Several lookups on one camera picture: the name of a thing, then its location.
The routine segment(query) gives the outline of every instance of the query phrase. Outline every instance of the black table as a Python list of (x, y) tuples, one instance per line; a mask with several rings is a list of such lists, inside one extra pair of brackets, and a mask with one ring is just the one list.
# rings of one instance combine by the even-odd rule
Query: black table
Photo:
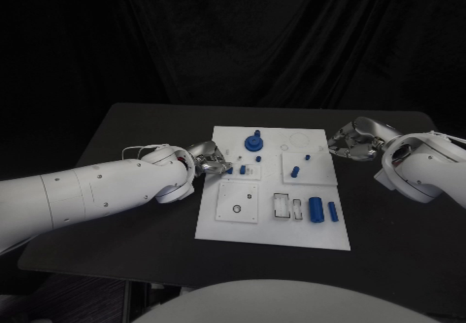
[[(77, 166), (118, 160), (128, 146), (187, 147), (212, 138), (214, 125), (324, 129), (330, 136), (357, 116), (403, 133), (434, 129), (418, 112), (115, 104)], [(239, 279), (310, 281), (424, 313), (466, 316), (466, 210), (444, 194), (424, 205), (389, 191), (372, 179), (379, 161), (334, 157), (333, 164), (350, 252), (194, 240), (199, 178), (183, 201), (151, 201), (40, 235), (18, 267), (188, 287)]]

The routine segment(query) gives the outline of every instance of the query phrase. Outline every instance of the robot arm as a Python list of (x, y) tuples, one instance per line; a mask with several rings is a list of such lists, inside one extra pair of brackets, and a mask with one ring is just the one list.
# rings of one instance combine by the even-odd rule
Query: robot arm
[(125, 159), (0, 182), (0, 253), (34, 235), (115, 214), (151, 198), (187, 197), (201, 173), (230, 168), (212, 141), (187, 149), (162, 145), (141, 159)]
[[(380, 122), (359, 117), (328, 139), (330, 152), (357, 161), (373, 160), (380, 152), (382, 169), (373, 176), (390, 190), (426, 203), (441, 192), (466, 207), (466, 151), (442, 134), (402, 135)], [(344, 139), (347, 148), (334, 146)]]

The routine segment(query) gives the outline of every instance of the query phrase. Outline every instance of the blue cylinder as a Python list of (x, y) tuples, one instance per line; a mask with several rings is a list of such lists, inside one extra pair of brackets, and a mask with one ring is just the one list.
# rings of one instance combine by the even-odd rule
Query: blue cylinder
[(298, 177), (298, 166), (294, 166), (294, 168), (292, 168), (291, 177), (292, 178)]
[(321, 208), (321, 199), (318, 197), (311, 197), (308, 199), (308, 213), (310, 213), (310, 222), (320, 223), (323, 222), (323, 208)]
[(334, 208), (334, 203), (327, 203), (327, 210), (330, 211), (330, 218), (333, 222), (337, 222), (337, 209)]
[(255, 130), (253, 136), (249, 136), (245, 139), (245, 149), (248, 151), (259, 151), (262, 147), (263, 147), (263, 141), (259, 138), (259, 131)]

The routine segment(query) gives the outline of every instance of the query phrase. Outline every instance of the black backdrop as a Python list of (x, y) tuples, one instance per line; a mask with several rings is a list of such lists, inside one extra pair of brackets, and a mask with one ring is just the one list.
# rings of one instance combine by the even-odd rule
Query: black backdrop
[(418, 110), (466, 135), (463, 0), (5, 0), (0, 24), (0, 180), (73, 167), (115, 102)]

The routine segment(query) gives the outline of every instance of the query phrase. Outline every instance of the floor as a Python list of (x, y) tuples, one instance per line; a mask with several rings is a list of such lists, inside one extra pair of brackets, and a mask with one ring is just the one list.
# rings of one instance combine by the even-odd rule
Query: floor
[(123, 285), (113, 279), (50, 275), (31, 295), (0, 295), (0, 317), (25, 313), (28, 320), (53, 323), (121, 323)]

